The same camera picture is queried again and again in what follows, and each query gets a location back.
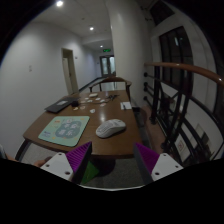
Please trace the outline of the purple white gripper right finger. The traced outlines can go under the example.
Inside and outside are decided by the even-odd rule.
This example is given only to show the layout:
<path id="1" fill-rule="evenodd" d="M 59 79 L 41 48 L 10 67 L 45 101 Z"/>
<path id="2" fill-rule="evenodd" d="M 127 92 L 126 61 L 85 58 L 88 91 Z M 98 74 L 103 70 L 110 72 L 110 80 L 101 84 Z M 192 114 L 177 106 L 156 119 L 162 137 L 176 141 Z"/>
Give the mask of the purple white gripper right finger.
<path id="1" fill-rule="evenodd" d="M 182 169 L 167 153 L 158 154 L 140 143 L 134 145 L 133 152 L 145 185 Z"/>

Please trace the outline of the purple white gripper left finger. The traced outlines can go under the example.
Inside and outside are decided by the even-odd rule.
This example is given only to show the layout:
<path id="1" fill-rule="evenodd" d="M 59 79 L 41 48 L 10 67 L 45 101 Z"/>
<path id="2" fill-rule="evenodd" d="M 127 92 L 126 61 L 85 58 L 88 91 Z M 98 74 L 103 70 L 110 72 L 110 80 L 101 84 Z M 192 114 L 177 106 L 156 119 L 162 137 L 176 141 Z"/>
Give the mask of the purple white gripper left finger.
<path id="1" fill-rule="evenodd" d="M 47 161 L 42 169 L 75 184 L 80 184 L 92 153 L 88 142 L 68 153 L 59 152 Z"/>

